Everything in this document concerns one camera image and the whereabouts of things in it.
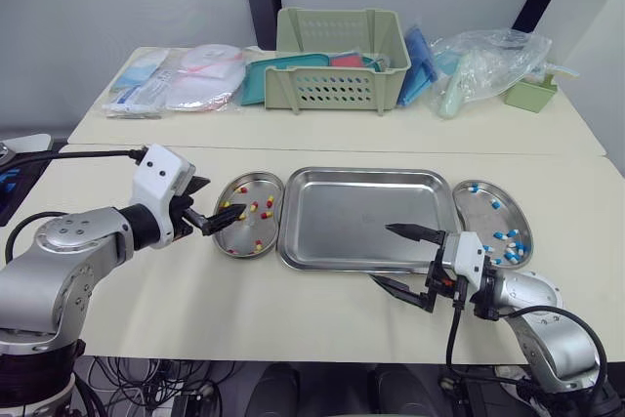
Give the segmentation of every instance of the robotic arm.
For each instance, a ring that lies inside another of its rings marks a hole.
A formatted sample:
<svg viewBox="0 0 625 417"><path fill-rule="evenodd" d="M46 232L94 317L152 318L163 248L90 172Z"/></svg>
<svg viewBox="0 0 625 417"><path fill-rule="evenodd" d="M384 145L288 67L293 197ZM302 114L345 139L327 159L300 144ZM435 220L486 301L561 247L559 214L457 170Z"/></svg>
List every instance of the robotic arm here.
<svg viewBox="0 0 625 417"><path fill-rule="evenodd" d="M209 183L163 146L151 146L133 180L131 205L71 214L43 225L30 248L0 271L0 415L68 413L78 341L96 284L147 246L211 235L245 209L205 218L191 194Z"/></svg>
<svg viewBox="0 0 625 417"><path fill-rule="evenodd" d="M597 338L598 350L580 326L583 321L562 310L560 289L552 282L533 271L494 269L474 232L446 233L404 224L389 225L387 229L415 241L430 241L439 249L426 278L427 292L417 295L407 285L372 275L382 288L429 313L434 310L437 295L452 298L456 309L454 337L467 298L475 305L476 316L493 321L505 317L540 385L535 398L553 416L625 415L601 367L601 355L605 360L601 342ZM447 360L453 370L449 349Z"/></svg>
<svg viewBox="0 0 625 417"><path fill-rule="evenodd" d="M54 219L37 231L24 254L0 271L0 416L71 415L72 369L84 349L78 338L96 284L135 251L168 246L191 234L192 227L211 235L238 219L244 205L231 205L210 218L191 209L190 196L209 183L193 176L194 171L176 153L151 146L135 174L129 207ZM435 243L438 251L427 275L427 292L415 294L400 282L372 275L385 290L429 313L437 295L452 298L455 328L467 298L478 317L505 317L540 385L538 400L552 415L625 415L604 379L605 357L603 348L596 347L598 340L580 327L578 318L571 319L576 316L544 311L563 305L555 285L535 272L494 269L475 233L401 224L387 228ZM530 306L541 311L526 312ZM449 349L447 358L452 369Z"/></svg>

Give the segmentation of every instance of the white table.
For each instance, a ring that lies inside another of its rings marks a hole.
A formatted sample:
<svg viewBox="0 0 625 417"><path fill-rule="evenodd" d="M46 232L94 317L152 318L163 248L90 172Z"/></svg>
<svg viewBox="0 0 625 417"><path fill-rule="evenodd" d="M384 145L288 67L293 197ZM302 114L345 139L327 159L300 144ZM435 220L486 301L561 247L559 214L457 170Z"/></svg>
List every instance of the white table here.
<svg viewBox="0 0 625 417"><path fill-rule="evenodd" d="M100 149L69 146L67 150ZM310 165L424 168L451 186L468 178L509 192L534 235L529 268L551 278L566 306L602 338L611 361L625 359L623 179L605 158L568 156L174 148L212 184L195 197L210 213L223 187L257 169L283 181ZM84 211L130 197L135 165L124 157L51 164L9 230L42 210ZM17 252L32 239L24 231ZM422 275L406 278L423 287ZM504 321L464 315L454 359L524 362ZM146 249L94 292L83 339L88 354L240 360L444 362L452 308L408 306L359 273L293 271L275 252L253 261L221 254L199 233Z"/></svg>
<svg viewBox="0 0 625 417"><path fill-rule="evenodd" d="M129 62L149 49L139 48ZM221 112L171 113L154 121L107 119L102 103L109 85L70 136L71 144L605 155L562 92L540 113L493 98L467 104L448 121L423 103L396 108L384 116L340 110L305 110L295 115L290 110L246 106Z"/></svg>

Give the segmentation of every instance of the plastic bag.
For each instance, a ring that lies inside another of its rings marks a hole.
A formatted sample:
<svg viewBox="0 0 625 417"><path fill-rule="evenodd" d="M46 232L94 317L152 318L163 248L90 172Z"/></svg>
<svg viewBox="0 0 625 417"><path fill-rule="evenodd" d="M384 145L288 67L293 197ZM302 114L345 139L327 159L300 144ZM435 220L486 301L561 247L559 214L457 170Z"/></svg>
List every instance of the plastic bag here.
<svg viewBox="0 0 625 417"><path fill-rule="evenodd" d="M159 70L145 84L112 94L103 104L106 116L131 119L161 117L165 108L167 91L175 75L174 70Z"/></svg>
<svg viewBox="0 0 625 417"><path fill-rule="evenodd" d="M111 92L119 92L126 88L145 84L150 76L165 61L169 49L156 49L136 58L110 87Z"/></svg>
<svg viewBox="0 0 625 417"><path fill-rule="evenodd" d="M222 44L198 46L181 57L165 107L176 111L224 109L234 102L244 78L240 49Z"/></svg>
<svg viewBox="0 0 625 417"><path fill-rule="evenodd" d="M432 46L441 78L438 113L453 117L464 102L505 92L545 61L551 43L539 34L507 28L466 31L438 40Z"/></svg>

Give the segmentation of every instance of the stainless steel tray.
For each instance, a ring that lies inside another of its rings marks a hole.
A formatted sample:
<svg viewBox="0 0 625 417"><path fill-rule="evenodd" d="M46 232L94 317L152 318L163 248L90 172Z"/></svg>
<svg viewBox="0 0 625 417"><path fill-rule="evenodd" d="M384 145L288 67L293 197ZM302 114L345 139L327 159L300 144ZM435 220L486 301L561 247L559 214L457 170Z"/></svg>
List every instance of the stainless steel tray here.
<svg viewBox="0 0 625 417"><path fill-rule="evenodd" d="M241 188L245 188L245 192L237 191ZM229 256L242 259L256 258L270 251L277 241L283 193L282 181L272 173L247 173L230 182L217 201L215 213L226 202L246 204L245 218L214 234L217 246ZM268 208L270 196L273 202ZM258 202L258 209L252 212L250 207L254 202ZM271 217L263 219L262 214L267 211L271 211ZM257 240L262 242L261 249L256 248Z"/></svg>
<svg viewBox="0 0 625 417"><path fill-rule="evenodd" d="M491 204L493 198L501 204L498 209ZM488 253L491 260L501 259L497 268L518 269L529 262L534 246L529 224L517 202L505 190L486 181L463 181L454 188L453 199L464 229L475 231L483 244L494 249ZM508 234L512 229L517 229L519 234L509 239L494 236L497 231ZM518 261L505 258L506 248L512 242L520 242L525 247Z"/></svg>
<svg viewBox="0 0 625 417"><path fill-rule="evenodd" d="M304 168L286 185L278 252L299 270L425 272L437 248L385 229L458 231L451 189L425 170Z"/></svg>

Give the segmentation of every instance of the green plastic basket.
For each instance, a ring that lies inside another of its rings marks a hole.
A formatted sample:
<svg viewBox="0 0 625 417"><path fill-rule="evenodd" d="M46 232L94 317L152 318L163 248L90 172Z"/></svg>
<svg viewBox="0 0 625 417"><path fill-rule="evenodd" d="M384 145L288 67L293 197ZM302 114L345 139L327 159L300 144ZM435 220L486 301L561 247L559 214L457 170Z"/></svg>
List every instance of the green plastic basket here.
<svg viewBox="0 0 625 417"><path fill-rule="evenodd" d="M277 17L278 55L360 51L385 55L390 67L289 67L265 72L265 108L374 109L396 106L410 58L395 12L282 9Z"/></svg>

